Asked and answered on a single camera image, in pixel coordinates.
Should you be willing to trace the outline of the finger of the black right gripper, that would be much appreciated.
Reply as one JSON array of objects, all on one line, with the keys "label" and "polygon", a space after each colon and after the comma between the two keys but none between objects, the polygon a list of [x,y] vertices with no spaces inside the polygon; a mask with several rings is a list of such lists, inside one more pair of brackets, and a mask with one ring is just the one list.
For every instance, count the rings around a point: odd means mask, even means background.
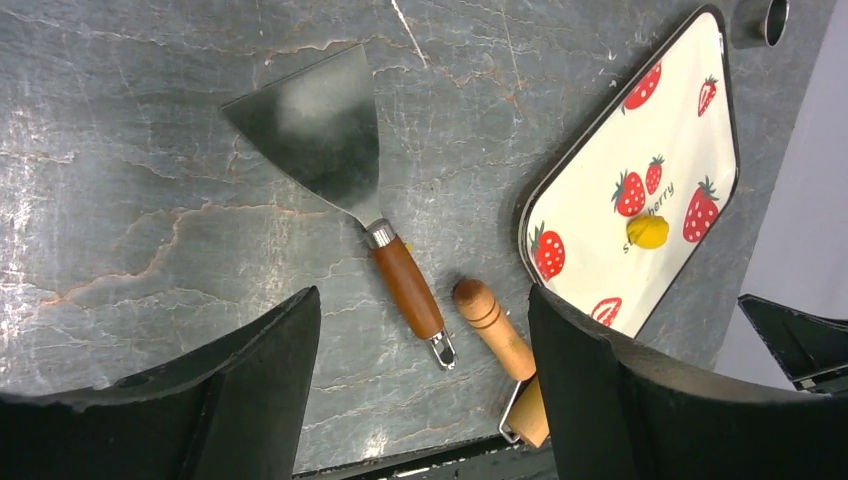
[{"label": "finger of the black right gripper", "polygon": [[847,393],[847,321],[809,314],[752,294],[737,304],[798,391]]}]

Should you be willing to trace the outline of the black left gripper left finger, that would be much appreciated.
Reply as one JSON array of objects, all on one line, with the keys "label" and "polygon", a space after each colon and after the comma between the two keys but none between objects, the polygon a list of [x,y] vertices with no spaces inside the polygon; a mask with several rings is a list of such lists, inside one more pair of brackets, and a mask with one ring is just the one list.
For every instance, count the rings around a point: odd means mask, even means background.
[{"label": "black left gripper left finger", "polygon": [[289,479],[321,328],[316,287],[103,388],[1,397],[5,479]]}]

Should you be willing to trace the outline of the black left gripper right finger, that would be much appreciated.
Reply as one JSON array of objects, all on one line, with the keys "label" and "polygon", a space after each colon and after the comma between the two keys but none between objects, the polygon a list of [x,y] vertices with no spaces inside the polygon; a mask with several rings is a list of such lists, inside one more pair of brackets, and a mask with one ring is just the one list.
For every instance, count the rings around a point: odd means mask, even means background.
[{"label": "black left gripper right finger", "polygon": [[562,479],[843,479],[845,397],[679,361],[534,285],[528,320]]}]

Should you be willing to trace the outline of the wooden dough roller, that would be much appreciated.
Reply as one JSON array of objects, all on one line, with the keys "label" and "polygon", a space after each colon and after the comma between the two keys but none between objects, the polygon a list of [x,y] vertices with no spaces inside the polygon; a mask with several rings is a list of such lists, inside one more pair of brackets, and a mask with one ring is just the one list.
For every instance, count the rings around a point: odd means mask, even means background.
[{"label": "wooden dough roller", "polygon": [[459,313],[516,381],[498,423],[504,439],[540,448],[550,435],[537,368],[530,346],[513,327],[492,290],[478,279],[460,281],[453,300]]}]

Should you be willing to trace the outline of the yellow dough ball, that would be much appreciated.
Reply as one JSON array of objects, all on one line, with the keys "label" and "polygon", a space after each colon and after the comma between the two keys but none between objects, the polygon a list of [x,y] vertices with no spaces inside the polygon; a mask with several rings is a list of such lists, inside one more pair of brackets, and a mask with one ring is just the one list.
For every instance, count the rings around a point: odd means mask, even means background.
[{"label": "yellow dough ball", "polygon": [[669,231],[668,222],[657,215],[640,215],[627,226],[629,242],[645,250],[662,247],[668,240]]}]

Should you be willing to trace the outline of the white strawberry tray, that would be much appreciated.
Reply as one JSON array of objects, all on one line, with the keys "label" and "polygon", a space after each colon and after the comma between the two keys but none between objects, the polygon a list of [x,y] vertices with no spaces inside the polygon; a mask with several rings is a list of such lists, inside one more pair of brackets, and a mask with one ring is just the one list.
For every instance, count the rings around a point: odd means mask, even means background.
[{"label": "white strawberry tray", "polygon": [[[732,198],[740,156],[720,9],[696,9],[535,186],[519,219],[531,277],[635,336]],[[667,242],[631,244],[662,216]]]}]

